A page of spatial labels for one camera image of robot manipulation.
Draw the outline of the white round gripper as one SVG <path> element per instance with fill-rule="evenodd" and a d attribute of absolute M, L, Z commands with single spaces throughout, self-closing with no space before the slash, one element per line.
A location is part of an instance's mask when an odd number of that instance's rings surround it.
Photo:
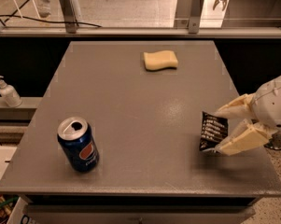
<path fill-rule="evenodd" d="M 215 146 L 216 152 L 231 156 L 264 146 L 277 131 L 281 133 L 281 76 L 262 84 L 254 94 L 233 99 L 214 115 L 224 119 L 244 119 Z M 253 123 L 248 119 L 260 122 Z"/>

